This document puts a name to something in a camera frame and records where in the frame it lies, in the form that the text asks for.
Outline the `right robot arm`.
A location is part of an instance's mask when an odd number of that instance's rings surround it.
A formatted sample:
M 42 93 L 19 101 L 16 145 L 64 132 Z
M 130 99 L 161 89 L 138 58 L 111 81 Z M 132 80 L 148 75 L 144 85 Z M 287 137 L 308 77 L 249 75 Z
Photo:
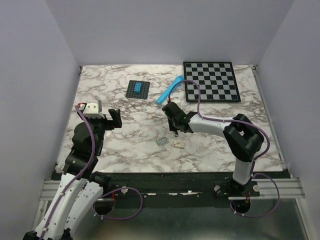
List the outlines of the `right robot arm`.
M 225 138 L 235 156 L 230 191 L 236 196 L 247 192 L 254 157 L 260 151 L 265 138 L 244 114 L 225 119 L 200 116 L 194 111 L 185 113 L 173 101 L 167 103 L 162 111 L 168 119 L 169 130 L 172 132 L 205 133 Z

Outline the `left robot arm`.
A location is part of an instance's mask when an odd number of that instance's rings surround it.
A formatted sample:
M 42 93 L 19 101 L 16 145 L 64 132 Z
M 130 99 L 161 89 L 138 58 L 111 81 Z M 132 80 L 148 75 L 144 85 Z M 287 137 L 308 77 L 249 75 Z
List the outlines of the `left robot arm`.
M 122 127 L 121 111 L 109 109 L 108 120 L 100 109 L 87 113 L 88 104 L 76 106 L 83 120 L 75 129 L 73 146 L 53 200 L 39 225 L 24 235 L 25 240 L 70 240 L 83 217 L 99 198 L 111 191 L 111 178 L 94 172 L 101 155 L 105 132 Z

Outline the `white staple box sleeve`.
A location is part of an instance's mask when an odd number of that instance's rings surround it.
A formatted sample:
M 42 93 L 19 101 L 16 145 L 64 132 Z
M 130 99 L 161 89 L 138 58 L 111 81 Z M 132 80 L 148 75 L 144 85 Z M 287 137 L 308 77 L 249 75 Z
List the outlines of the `white staple box sleeve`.
M 172 145 L 175 148 L 181 148 L 181 149 L 183 149 L 185 146 L 183 141 L 174 141 Z

